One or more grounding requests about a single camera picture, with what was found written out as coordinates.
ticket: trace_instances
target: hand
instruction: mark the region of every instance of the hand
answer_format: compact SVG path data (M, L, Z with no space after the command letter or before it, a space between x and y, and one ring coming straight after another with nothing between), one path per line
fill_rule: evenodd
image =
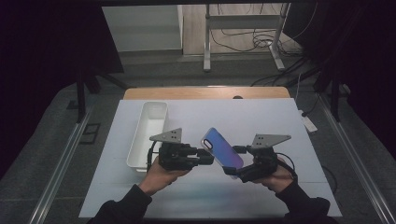
M262 184L265 187L273 190L275 193L279 193L289 184L291 184L293 179L291 177L291 173L287 169L278 165L276 171L273 174L264 178L253 180L252 182L255 184Z
M148 196L155 194L157 191L164 189L166 186L175 182L178 177L186 175L187 171L167 171L161 167L157 157L152 163L143 181L139 184L139 188Z

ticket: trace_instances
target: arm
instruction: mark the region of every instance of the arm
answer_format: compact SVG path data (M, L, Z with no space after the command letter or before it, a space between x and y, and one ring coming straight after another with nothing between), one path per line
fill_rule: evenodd
M260 183L273 190L276 197L286 204L289 212L284 217L285 223L337 223L333 218L327 216L330 208L329 201L322 198L309 198L297 182L292 180L289 171L282 166L278 165L276 172L272 175L253 182Z
M119 202L108 201L104 203L88 224L141 223L147 207L152 201L151 195L164 189L176 181L178 177L188 172L166 171L156 158L139 185L133 185Z

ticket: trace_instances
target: white plastic container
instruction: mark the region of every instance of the white plastic container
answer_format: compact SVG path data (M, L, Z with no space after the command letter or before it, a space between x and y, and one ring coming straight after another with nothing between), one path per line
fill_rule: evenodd
M128 153L126 163L139 173L147 171L147 157L152 141L152 135L163 133L163 126L167 118L168 106L164 102L145 102L142 107L134 140ZM161 143L155 145L154 151L158 151Z

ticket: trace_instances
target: wall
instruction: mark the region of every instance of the wall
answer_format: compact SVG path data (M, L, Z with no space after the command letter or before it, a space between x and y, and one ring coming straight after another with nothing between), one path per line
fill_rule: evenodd
M118 52L181 49L181 7L102 7Z

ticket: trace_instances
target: phone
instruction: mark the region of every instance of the phone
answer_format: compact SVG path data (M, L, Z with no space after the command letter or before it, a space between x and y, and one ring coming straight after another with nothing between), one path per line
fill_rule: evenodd
M240 169L244 165L242 158L215 128L209 129L201 145L215 157L221 166Z

